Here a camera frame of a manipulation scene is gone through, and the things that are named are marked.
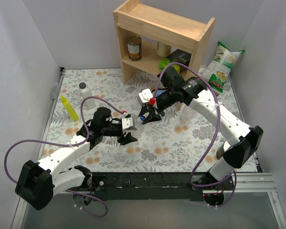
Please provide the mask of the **clear plastic bottle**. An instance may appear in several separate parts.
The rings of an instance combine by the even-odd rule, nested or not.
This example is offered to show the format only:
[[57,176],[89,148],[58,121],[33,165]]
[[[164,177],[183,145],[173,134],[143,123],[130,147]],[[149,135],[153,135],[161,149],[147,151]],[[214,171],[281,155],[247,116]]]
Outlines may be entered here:
[[183,110],[180,116],[181,124],[188,125],[191,122],[191,120],[194,118],[194,116],[195,116],[195,110],[185,105],[183,107]]
[[134,123],[134,129],[132,130],[132,136],[135,138],[139,138],[144,131],[143,121],[138,118]]

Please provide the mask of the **blue tinted plastic bottle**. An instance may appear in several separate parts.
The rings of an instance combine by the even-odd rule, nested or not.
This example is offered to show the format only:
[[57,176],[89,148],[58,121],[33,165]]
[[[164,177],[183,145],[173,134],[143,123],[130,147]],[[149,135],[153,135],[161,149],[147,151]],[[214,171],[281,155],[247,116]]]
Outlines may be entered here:
[[157,93],[156,93],[156,96],[161,95],[163,92],[165,92],[165,90],[158,90]]

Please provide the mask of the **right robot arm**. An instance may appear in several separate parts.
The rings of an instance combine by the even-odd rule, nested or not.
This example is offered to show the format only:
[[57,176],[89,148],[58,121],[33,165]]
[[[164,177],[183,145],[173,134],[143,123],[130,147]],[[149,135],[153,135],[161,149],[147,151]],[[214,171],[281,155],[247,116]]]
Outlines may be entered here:
[[241,168],[259,148],[263,129],[259,126],[251,127],[234,116],[222,106],[213,88],[199,75],[185,80],[170,65],[158,76],[158,83],[166,91],[157,95],[156,91],[144,89],[138,94],[138,101],[142,108],[140,115],[145,116],[143,124],[160,121],[164,117],[164,110],[176,102],[181,102],[197,111],[214,127],[215,133],[221,133],[229,147],[223,156],[197,181],[190,181],[193,187],[209,187],[218,189],[231,173]]

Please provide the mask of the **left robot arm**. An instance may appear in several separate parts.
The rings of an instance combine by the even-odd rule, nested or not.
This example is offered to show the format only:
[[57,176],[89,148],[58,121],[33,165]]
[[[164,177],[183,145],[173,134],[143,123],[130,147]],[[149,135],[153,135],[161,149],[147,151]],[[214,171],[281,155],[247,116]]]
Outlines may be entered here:
[[37,162],[29,160],[23,165],[15,193],[36,210],[41,210],[60,192],[70,188],[90,190],[92,172],[89,169],[75,166],[65,171],[65,168],[92,150],[105,136],[116,137],[121,145],[137,141],[130,133],[134,127],[134,119],[130,114],[124,113],[121,118],[112,118],[110,109],[98,108],[93,118],[84,122],[68,142],[67,147],[60,148]]

